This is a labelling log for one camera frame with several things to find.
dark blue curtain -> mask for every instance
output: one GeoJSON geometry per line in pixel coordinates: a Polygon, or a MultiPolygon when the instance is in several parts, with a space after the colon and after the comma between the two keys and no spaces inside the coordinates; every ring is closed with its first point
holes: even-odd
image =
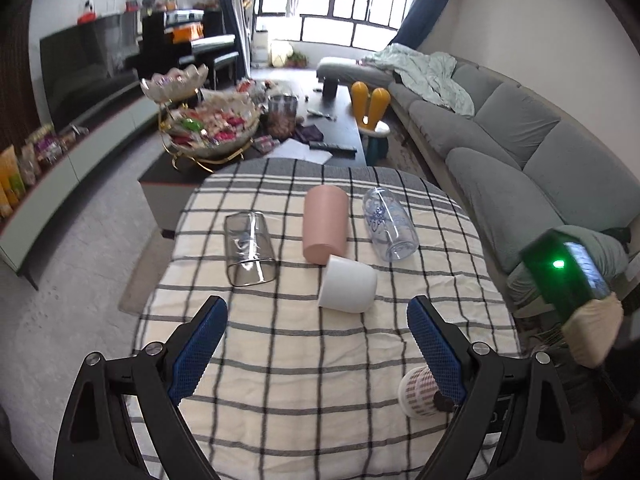
{"type": "Polygon", "coordinates": [[[414,0],[391,43],[416,49],[431,32],[449,0],[414,0]]]}
{"type": "Polygon", "coordinates": [[[233,0],[219,0],[220,9],[222,10],[222,17],[225,20],[225,32],[227,34],[236,35],[236,50],[240,53],[238,60],[236,61],[236,77],[242,79],[246,76],[246,70],[244,68],[244,62],[242,61],[242,45],[240,43],[240,31],[238,30],[238,22],[236,22],[236,15],[234,14],[233,0]]]}

remote control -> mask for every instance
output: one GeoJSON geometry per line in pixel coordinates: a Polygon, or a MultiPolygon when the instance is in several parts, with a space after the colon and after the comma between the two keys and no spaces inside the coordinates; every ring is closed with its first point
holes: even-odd
{"type": "Polygon", "coordinates": [[[329,144],[327,142],[317,142],[315,140],[309,142],[309,149],[325,150],[332,155],[355,156],[356,153],[358,153],[358,150],[353,146],[341,146],[340,144],[329,144]]]}

checkered tablecloth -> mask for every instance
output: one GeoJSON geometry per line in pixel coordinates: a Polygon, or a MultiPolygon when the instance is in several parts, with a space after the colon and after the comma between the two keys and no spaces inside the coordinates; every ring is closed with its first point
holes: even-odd
{"type": "MultiPolygon", "coordinates": [[[[221,296],[225,336],[179,407],[221,478],[414,478],[447,423],[444,414],[406,418],[396,397],[402,376],[424,364],[406,321],[406,305],[419,294],[471,341],[517,354],[478,234],[441,190],[385,168],[252,160],[214,174],[191,197],[134,350],[165,341],[210,295],[221,296]],[[346,256],[378,272],[376,301],[364,314],[317,305],[322,268],[302,256],[302,213],[305,193],[322,183],[351,197],[346,256]],[[392,265],[376,257],[362,217],[362,196],[377,185],[407,208],[420,238],[420,250],[392,265]],[[223,222],[247,209],[266,216],[280,272],[274,282],[232,288],[223,222]]],[[[130,412],[150,472],[164,478],[134,400],[130,412]]]]}

pink cup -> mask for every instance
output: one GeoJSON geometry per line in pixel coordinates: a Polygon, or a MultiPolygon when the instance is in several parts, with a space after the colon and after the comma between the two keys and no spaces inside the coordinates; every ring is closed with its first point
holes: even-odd
{"type": "Polygon", "coordinates": [[[329,256],[347,251],[349,197],[336,186],[316,186],[305,196],[302,254],[308,262],[326,265],[329,256]]]}
{"type": "Polygon", "coordinates": [[[409,371],[398,386],[398,402],[406,416],[421,418],[438,413],[433,396],[438,391],[436,379],[428,366],[409,371]]]}

blue gripper pad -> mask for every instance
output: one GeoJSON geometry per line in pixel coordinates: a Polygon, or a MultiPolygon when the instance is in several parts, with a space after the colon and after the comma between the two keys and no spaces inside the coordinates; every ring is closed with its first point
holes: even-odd
{"type": "Polygon", "coordinates": [[[427,361],[440,392],[460,405],[466,390],[462,382],[462,368],[440,330],[416,298],[406,308],[409,330],[427,361]]]}
{"type": "Polygon", "coordinates": [[[176,408],[181,400],[192,396],[196,390],[214,350],[225,333],[227,316],[225,301],[217,300],[175,360],[174,380],[169,387],[168,395],[176,408]]]}

